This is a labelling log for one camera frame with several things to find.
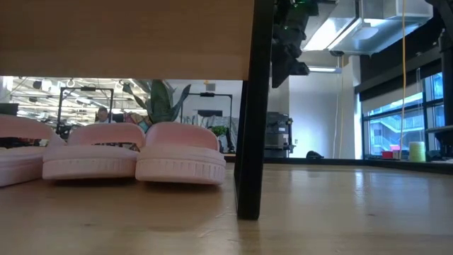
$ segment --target fluorescent light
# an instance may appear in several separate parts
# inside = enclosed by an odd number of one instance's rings
[[[43,110],[58,110],[58,106],[37,106],[37,105],[21,105],[19,104],[20,109],[43,109]],[[86,111],[93,111],[96,112],[98,110],[97,107],[81,107],[81,106],[62,106],[63,110],[86,110]],[[132,112],[140,112],[146,113],[147,110],[142,108],[131,108],[131,109],[122,109],[122,108],[112,108],[113,110],[118,111],[132,111]]]
[[[91,79],[93,81],[85,81],[84,78],[78,78],[76,81],[77,82],[80,82],[80,83],[83,83],[83,84],[102,84],[102,85],[107,85],[107,84],[115,84],[117,83],[117,81],[115,81],[114,79],[102,79],[102,78],[87,78],[87,79]]]
[[[336,68],[332,67],[309,67],[310,72],[337,72]]]
[[[95,105],[97,105],[97,106],[102,106],[102,107],[105,107],[105,108],[107,108],[107,109],[109,109],[109,108],[110,108],[110,106],[106,106],[105,104],[102,104],[102,103],[98,103],[98,102],[95,102],[95,101],[92,101],[92,103],[94,103],[94,104],[95,104]]]
[[[369,23],[372,27],[380,26],[386,23],[386,20],[378,19],[378,18],[366,18],[364,19],[365,23]]]
[[[356,27],[358,27],[362,22],[362,19],[358,18],[356,21],[354,21],[354,23],[348,28],[345,30],[345,32],[341,33],[340,36],[338,36],[338,38],[336,38],[327,48],[329,50],[332,50],[336,45],[338,45],[338,43],[340,43],[343,39],[346,38],[346,36],[348,36],[351,32],[354,31],[354,29],[356,29]]]
[[[77,93],[70,92],[70,91],[67,91],[67,90],[63,91],[63,94],[65,94],[65,95],[71,95],[71,96],[77,96],[77,97],[80,96],[80,95],[78,95]]]
[[[310,41],[305,45],[304,50],[324,50],[328,47],[330,42],[335,39],[337,30],[333,20],[328,19],[324,24],[314,33]]]
[[[86,99],[86,98],[76,98],[76,101],[86,103],[86,104],[91,104],[91,100]]]

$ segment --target metal leg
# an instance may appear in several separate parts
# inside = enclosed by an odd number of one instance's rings
[[[239,113],[238,137],[236,139],[236,161],[234,165],[234,181],[236,184],[236,194],[239,194],[239,177],[241,175],[242,149],[243,149],[243,130],[244,120],[246,118],[247,103],[247,81],[242,83],[241,109]]]
[[[241,147],[243,160],[237,186],[238,217],[245,220],[257,220],[260,216],[273,12],[274,0],[255,0]]]
[[[65,89],[66,89],[66,88],[60,88],[60,90],[59,90],[57,128],[55,129],[55,132],[57,133],[57,135],[60,135],[60,131],[59,131],[59,122],[60,122],[61,119],[62,119],[63,91],[64,91]]]

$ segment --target ceiling light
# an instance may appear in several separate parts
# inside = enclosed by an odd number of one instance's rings
[[[50,91],[51,88],[52,88],[52,81],[50,81],[49,79],[43,79],[41,81],[41,89],[43,91]]]
[[[365,18],[364,21],[365,23],[369,23],[372,27],[377,27],[386,23],[386,20],[378,18]]]
[[[305,45],[304,50],[326,49],[329,43],[335,39],[336,33],[335,23],[331,19],[328,19]]]
[[[72,88],[76,85],[76,82],[73,79],[66,81],[66,87]]]
[[[341,35],[338,36],[338,38],[336,38],[327,48],[329,50],[332,50],[336,45],[338,45],[338,43],[345,39],[346,36],[353,32],[354,29],[356,29],[356,27],[358,27],[361,24],[361,22],[362,22],[361,19],[357,19],[356,21],[354,21],[354,23],[348,29],[346,29],[345,32],[341,33]]]
[[[19,105],[20,109],[44,109],[44,110],[58,110],[58,106],[37,106],[37,105]],[[82,107],[82,106],[62,106],[62,110],[85,110],[85,111],[93,111],[96,112],[98,110],[98,107],[93,107],[93,106],[87,106],[87,107]],[[147,110],[143,108],[131,108],[131,109],[123,109],[123,108],[112,108],[113,110],[119,110],[119,111],[126,111],[126,112],[136,112],[136,113],[146,113]]]
[[[97,106],[102,106],[102,107],[105,107],[105,108],[109,109],[109,106],[106,106],[105,104],[98,103],[98,102],[95,102],[95,101],[92,101],[92,103],[97,105]]]
[[[65,91],[63,91],[63,94],[64,94],[64,95],[77,96],[77,97],[79,97],[79,96],[80,96],[80,95],[78,95],[77,93],[74,93],[74,92],[72,92],[72,91],[69,91],[69,90],[65,90]]]
[[[309,68],[310,72],[327,72],[327,73],[340,72],[340,69],[333,67],[309,67]]]
[[[79,101],[81,103],[91,104],[91,100],[86,99],[86,98],[76,98],[76,101]]]

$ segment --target wooden desk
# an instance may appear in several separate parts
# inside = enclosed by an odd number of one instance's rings
[[[257,219],[273,11],[273,0],[2,0],[0,75],[243,80],[238,215]]]
[[[451,254],[451,176],[265,165],[262,217],[249,222],[236,220],[228,169],[218,188],[0,188],[1,255]]]

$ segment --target plant leaf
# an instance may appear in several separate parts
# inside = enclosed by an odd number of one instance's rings
[[[171,104],[168,98],[168,90],[162,80],[153,80],[151,83],[151,108],[150,116],[154,123],[170,121]]]
[[[154,124],[155,120],[153,119],[153,108],[151,107],[151,100],[147,99],[144,103],[146,104],[145,109],[147,110],[149,120]]]
[[[134,95],[134,92],[132,91],[130,84],[123,84],[122,90],[125,93],[128,93],[129,95],[134,96],[135,101],[139,104],[140,107],[142,107],[143,109],[147,109],[147,106],[143,103],[143,100],[140,97]]]
[[[141,79],[135,79],[135,83],[138,85],[139,88],[143,90],[146,94],[151,93],[151,83],[149,80],[141,80]]]
[[[172,114],[171,114],[170,121],[175,121],[176,118],[178,117],[179,110],[183,106],[184,100],[189,96],[190,87],[191,87],[191,85],[189,84],[183,89],[183,92],[181,93],[181,97],[179,98],[178,102],[176,103],[176,105],[174,107],[172,107],[172,109],[171,109]]]

